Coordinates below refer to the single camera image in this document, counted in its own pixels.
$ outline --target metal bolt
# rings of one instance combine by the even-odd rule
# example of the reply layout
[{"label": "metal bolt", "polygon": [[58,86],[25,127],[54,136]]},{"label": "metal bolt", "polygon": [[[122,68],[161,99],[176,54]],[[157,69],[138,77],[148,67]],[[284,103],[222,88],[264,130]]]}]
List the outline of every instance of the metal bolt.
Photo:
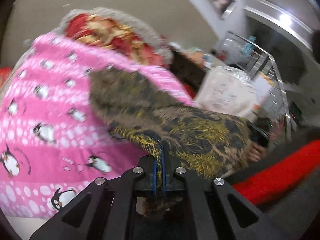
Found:
[{"label": "metal bolt", "polygon": [[139,173],[143,172],[143,168],[142,167],[135,167],[135,168],[133,168],[133,172],[139,174]]},{"label": "metal bolt", "polygon": [[186,172],[186,169],[184,167],[178,167],[176,168],[176,173],[179,173],[179,174],[183,174]]},{"label": "metal bolt", "polygon": [[94,180],[94,182],[95,182],[95,184],[97,184],[97,185],[102,185],[102,184],[105,182],[105,179],[102,178],[102,177],[99,177],[99,178],[96,178],[96,179]]},{"label": "metal bolt", "polygon": [[222,178],[214,179],[214,183],[218,186],[222,186],[224,184],[224,180]]}]

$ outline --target white polka dot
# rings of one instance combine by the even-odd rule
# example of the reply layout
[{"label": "white polka dot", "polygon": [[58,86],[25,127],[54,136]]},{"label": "white polka dot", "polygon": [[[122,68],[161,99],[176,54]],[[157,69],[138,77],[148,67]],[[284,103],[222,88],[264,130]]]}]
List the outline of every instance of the white polka dot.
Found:
[{"label": "white polka dot", "polygon": [[47,199],[47,206],[50,210],[55,210],[55,208],[52,206],[52,203],[51,203],[51,198],[48,198]]},{"label": "white polka dot", "polygon": [[67,136],[70,140],[74,138],[74,135],[73,135],[72,131],[70,131],[70,130],[67,131]]},{"label": "white polka dot", "polygon": [[22,135],[22,129],[19,127],[19,128],[17,128],[17,135],[18,136],[21,136]]},{"label": "white polka dot", "polygon": [[3,127],[8,127],[9,121],[7,119],[4,119],[2,125]]},{"label": "white polka dot", "polygon": [[28,124],[30,125],[36,125],[36,122],[34,120],[28,120]]},{"label": "white polka dot", "polygon": [[61,185],[57,184],[54,186],[55,189],[60,189],[60,191],[63,191],[63,188]]},{"label": "white polka dot", "polygon": [[93,145],[93,141],[90,137],[86,137],[85,141],[87,142],[88,145]]},{"label": "white polka dot", "polygon": [[93,132],[93,133],[92,133],[92,138],[93,138],[93,140],[95,140],[95,141],[99,140],[99,135],[98,135],[98,133],[97,133],[97,132]]},{"label": "white polka dot", "polygon": [[40,192],[45,196],[49,196],[51,194],[51,190],[47,186],[41,186]]},{"label": "white polka dot", "polygon": [[10,140],[12,140],[12,139],[14,138],[14,131],[10,130],[10,131],[8,132],[8,138],[9,138]]},{"label": "white polka dot", "polygon": [[65,137],[61,138],[60,143],[61,143],[62,147],[64,147],[64,148],[68,148],[69,147],[69,141]]},{"label": "white polka dot", "polygon": [[7,207],[10,206],[7,196],[4,193],[0,194],[0,201],[3,202]]},{"label": "white polka dot", "polygon": [[29,218],[33,216],[31,210],[26,206],[21,206],[20,209],[25,217]]},{"label": "white polka dot", "polygon": [[18,187],[16,187],[16,193],[17,193],[18,195],[21,195],[21,190],[20,190]]},{"label": "white polka dot", "polygon": [[15,201],[17,200],[17,198],[16,198],[16,195],[15,195],[13,189],[12,189],[9,185],[7,185],[7,186],[5,187],[5,190],[6,190],[6,193],[7,193],[8,198],[9,198],[12,202],[15,202]]},{"label": "white polka dot", "polygon": [[24,191],[24,193],[26,194],[27,197],[31,196],[30,189],[27,186],[24,186],[23,191]]},{"label": "white polka dot", "polygon": [[38,205],[37,205],[36,202],[34,202],[33,200],[30,200],[30,201],[29,201],[29,206],[30,206],[31,210],[32,210],[34,213],[39,214],[40,211],[39,211],[39,207],[38,207]]},{"label": "white polka dot", "polygon": [[40,205],[39,208],[42,212],[45,212],[45,207],[43,205]]}]

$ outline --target penguin print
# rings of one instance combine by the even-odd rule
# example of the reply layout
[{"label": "penguin print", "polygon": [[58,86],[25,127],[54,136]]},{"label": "penguin print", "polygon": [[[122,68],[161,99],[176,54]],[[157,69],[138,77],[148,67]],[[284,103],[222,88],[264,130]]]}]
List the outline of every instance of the penguin print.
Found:
[{"label": "penguin print", "polygon": [[8,113],[9,115],[16,115],[18,110],[19,110],[19,106],[13,99],[8,107]]},{"label": "penguin print", "polygon": [[76,195],[77,192],[74,189],[63,191],[59,193],[60,189],[57,189],[54,193],[51,204],[56,210],[64,208]]},{"label": "penguin print", "polygon": [[87,166],[94,167],[98,171],[101,171],[103,174],[106,174],[107,172],[112,171],[111,166],[109,166],[105,160],[103,160],[97,156],[91,155],[88,158],[88,162],[89,162],[89,164],[87,164]]},{"label": "penguin print", "polygon": [[52,61],[49,61],[49,60],[43,60],[40,65],[45,68],[45,69],[52,69],[53,68],[53,65],[54,63]]},{"label": "penguin print", "polygon": [[50,124],[42,124],[41,122],[33,128],[33,133],[41,140],[48,143],[55,143],[53,126]]},{"label": "penguin print", "polygon": [[19,74],[18,78],[19,79],[24,78],[26,75],[27,75],[27,70],[24,69],[24,70],[21,71],[21,73]]},{"label": "penguin print", "polygon": [[33,56],[34,54],[36,54],[36,48],[35,47],[32,47],[31,50],[30,50],[30,56]]},{"label": "penguin print", "polygon": [[108,65],[106,66],[106,69],[109,70],[109,69],[112,68],[113,66],[114,66],[114,64],[108,64]]},{"label": "penguin print", "polygon": [[88,68],[85,72],[84,72],[84,76],[89,75],[89,73],[92,71],[92,68]]},{"label": "penguin print", "polygon": [[70,62],[75,62],[77,59],[77,54],[74,52],[71,52],[67,55],[68,60],[70,60]]},{"label": "penguin print", "polygon": [[44,99],[49,96],[49,87],[45,85],[37,85],[33,92],[37,98]]},{"label": "penguin print", "polygon": [[14,155],[10,152],[8,144],[5,144],[7,149],[2,152],[0,162],[7,171],[9,178],[16,177],[20,172],[20,165]]},{"label": "penguin print", "polygon": [[71,108],[68,111],[68,114],[70,114],[72,116],[72,118],[77,120],[78,122],[84,122],[85,120],[87,120],[86,115],[83,112],[81,112],[75,108]]},{"label": "penguin print", "polygon": [[73,88],[76,86],[76,81],[74,81],[73,79],[71,78],[68,78],[64,81],[64,84],[69,87],[69,88]]},{"label": "penguin print", "polygon": [[58,45],[61,41],[62,41],[61,38],[52,38],[50,40],[50,43],[53,44],[53,45]]}]

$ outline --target red cushion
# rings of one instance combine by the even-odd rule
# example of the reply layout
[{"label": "red cushion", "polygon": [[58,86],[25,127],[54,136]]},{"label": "red cushion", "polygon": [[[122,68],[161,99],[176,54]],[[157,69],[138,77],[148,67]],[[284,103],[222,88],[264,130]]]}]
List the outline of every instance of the red cushion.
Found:
[{"label": "red cushion", "polygon": [[279,198],[296,186],[319,164],[320,140],[315,140],[233,187],[251,203],[265,203]]},{"label": "red cushion", "polygon": [[82,28],[86,25],[88,16],[89,15],[86,13],[81,13],[74,17],[68,24],[68,27],[66,29],[66,36],[72,38],[79,31],[83,30]]}]

